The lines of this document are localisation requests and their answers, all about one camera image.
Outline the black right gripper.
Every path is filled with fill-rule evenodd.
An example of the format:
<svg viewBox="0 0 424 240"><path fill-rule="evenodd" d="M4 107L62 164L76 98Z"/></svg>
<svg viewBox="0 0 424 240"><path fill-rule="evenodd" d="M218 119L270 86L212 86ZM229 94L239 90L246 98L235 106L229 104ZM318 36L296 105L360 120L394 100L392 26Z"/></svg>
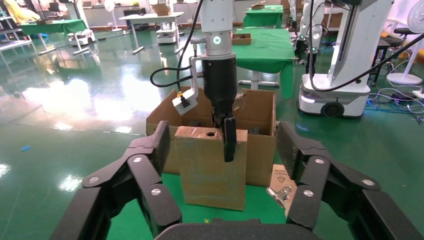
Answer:
<svg viewBox="0 0 424 240"><path fill-rule="evenodd" d="M233 104L237 95L236 58L202 61L204 95L210 100L213 122L223 129L224 161L234 160L237 144Z"/></svg>

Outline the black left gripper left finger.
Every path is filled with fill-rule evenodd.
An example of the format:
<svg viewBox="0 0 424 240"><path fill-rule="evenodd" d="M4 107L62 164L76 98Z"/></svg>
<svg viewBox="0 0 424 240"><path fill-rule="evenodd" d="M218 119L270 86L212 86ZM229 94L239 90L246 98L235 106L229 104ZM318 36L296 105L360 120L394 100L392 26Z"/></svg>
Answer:
<svg viewBox="0 0 424 240"><path fill-rule="evenodd" d="M119 159L84 178L50 238L105 240L112 218L133 200L154 239L181 223L182 213L161 178L170 143L169 123L160 121L152 135L134 139Z"/></svg>

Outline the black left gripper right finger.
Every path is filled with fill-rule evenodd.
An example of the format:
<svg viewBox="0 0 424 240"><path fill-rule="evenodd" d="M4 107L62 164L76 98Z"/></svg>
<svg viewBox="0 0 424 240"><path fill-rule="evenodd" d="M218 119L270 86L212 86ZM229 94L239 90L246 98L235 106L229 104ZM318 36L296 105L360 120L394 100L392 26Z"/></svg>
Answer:
<svg viewBox="0 0 424 240"><path fill-rule="evenodd" d="M299 136L289 123L280 122L276 147L297 186L289 224L313 230L321 203L326 203L357 240L423 239L377 180L337 161L319 141Z"/></svg>

